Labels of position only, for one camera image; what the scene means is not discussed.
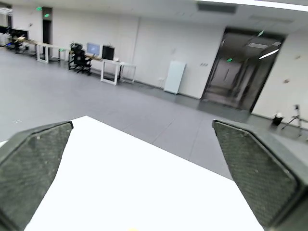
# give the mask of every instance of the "computer monitor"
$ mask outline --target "computer monitor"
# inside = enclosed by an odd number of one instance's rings
[[[115,55],[115,48],[110,46],[103,46],[102,59],[113,60]]]
[[[93,43],[87,43],[88,45],[88,53],[94,54],[94,55],[100,55],[100,45],[96,45]]]

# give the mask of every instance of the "black chair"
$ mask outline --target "black chair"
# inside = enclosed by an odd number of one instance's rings
[[[68,63],[68,69],[76,69],[77,73],[87,73],[91,75],[91,58],[86,57],[82,45],[78,43],[71,44],[72,60]]]

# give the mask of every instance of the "desk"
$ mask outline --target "desk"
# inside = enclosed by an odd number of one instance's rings
[[[72,61],[72,55],[73,52],[69,51],[69,56],[68,56],[68,69],[70,70],[70,62]],[[117,62],[117,61],[113,61],[113,60],[108,60],[108,59],[101,59],[98,58],[96,56],[93,55],[88,55],[86,54],[87,58],[91,58],[92,60],[96,60],[102,63],[102,70],[101,70],[101,82],[105,82],[105,83],[110,83],[112,85],[116,85],[117,84],[117,78],[118,78],[118,73],[120,72],[120,77],[121,80],[123,81],[123,76],[122,76],[122,71],[124,67],[132,67],[133,70],[133,75],[132,75],[132,83],[134,83],[135,81],[135,74],[136,74],[136,68],[137,66],[134,64],[129,64],[129,63],[125,63],[125,62]],[[105,73],[105,64],[113,64],[115,65],[115,79],[114,81],[108,80],[108,79],[104,79],[104,73]]]
[[[51,44],[47,44],[47,43],[40,43],[37,41],[33,41],[33,40],[26,40],[26,39],[16,39],[17,41],[20,42],[24,42],[24,43],[28,43],[31,45],[35,45],[36,47],[36,53],[37,53],[37,61],[48,64],[49,63],[49,51],[48,48],[54,48],[54,49],[58,49],[59,52],[59,59],[61,58],[61,52],[62,51],[68,51],[69,49],[63,48],[63,47],[59,47],[59,46],[54,46]],[[45,60],[40,58],[40,48],[43,47],[43,49],[45,50]]]
[[[43,47],[43,49],[45,49],[45,60],[40,58],[40,48]],[[49,63],[49,54],[48,54],[48,48],[53,48],[53,49],[58,49],[59,52],[59,59],[61,59],[61,52],[64,51],[68,51],[69,49],[67,48],[63,48],[63,47],[59,47],[59,46],[54,46],[51,44],[47,44],[47,43],[38,43],[37,44],[37,61],[48,64]]]
[[[232,180],[90,117],[73,124],[25,231],[263,231]]]
[[[104,79],[104,73],[105,73],[105,64],[113,64],[115,65],[115,79],[114,81],[110,81],[108,79]],[[121,75],[121,72],[123,71],[124,67],[132,67],[134,69],[133,71],[133,77],[132,77],[132,83],[134,83],[135,81],[135,73],[136,73],[136,65],[133,64],[128,64],[125,62],[116,62],[113,60],[107,60],[107,59],[102,59],[102,71],[101,71],[101,82],[105,82],[105,83],[110,83],[113,85],[117,84],[117,77],[118,77],[118,73],[120,72],[120,76],[121,76],[121,80],[123,80],[123,76]]]

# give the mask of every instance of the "white wall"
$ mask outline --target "white wall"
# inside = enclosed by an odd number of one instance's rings
[[[294,105],[300,104],[303,118],[308,119],[307,41],[308,32],[296,32],[287,37],[253,114],[272,117],[282,112],[284,122],[288,122],[295,115]]]
[[[179,92],[201,98],[223,32],[224,28],[217,26],[141,18],[134,58],[136,79],[162,87],[170,62],[185,62]]]
[[[69,47],[74,41],[83,44],[85,50],[88,42],[111,44],[115,57],[132,62],[138,22],[135,16],[53,9],[53,44]],[[92,61],[92,65],[101,68],[98,61]]]
[[[37,11],[35,7],[13,5],[13,28],[28,30],[29,39],[42,42],[42,12]]]
[[[8,26],[8,16],[0,13],[0,26]]]
[[[13,26],[42,41],[42,15],[35,8],[13,6]],[[147,84],[163,87],[170,62],[185,62],[180,93],[195,98],[202,96],[224,32],[217,26],[57,8],[52,28],[53,44],[60,47],[68,48],[73,41],[84,49],[87,42],[115,46],[115,57],[136,64],[136,80]],[[98,61],[92,65],[101,68]]]

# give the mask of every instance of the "ceiling panel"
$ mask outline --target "ceiling panel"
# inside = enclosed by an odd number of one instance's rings
[[[192,22],[217,26],[233,26],[253,30],[265,30],[268,32],[280,34],[289,34],[301,28],[306,29],[308,24],[307,12],[247,5],[240,5],[236,14],[234,15],[230,15],[228,13],[199,12],[196,2],[193,0],[5,1],[9,4],[31,5],[33,7],[39,5],[90,12],[124,13],[181,22]]]

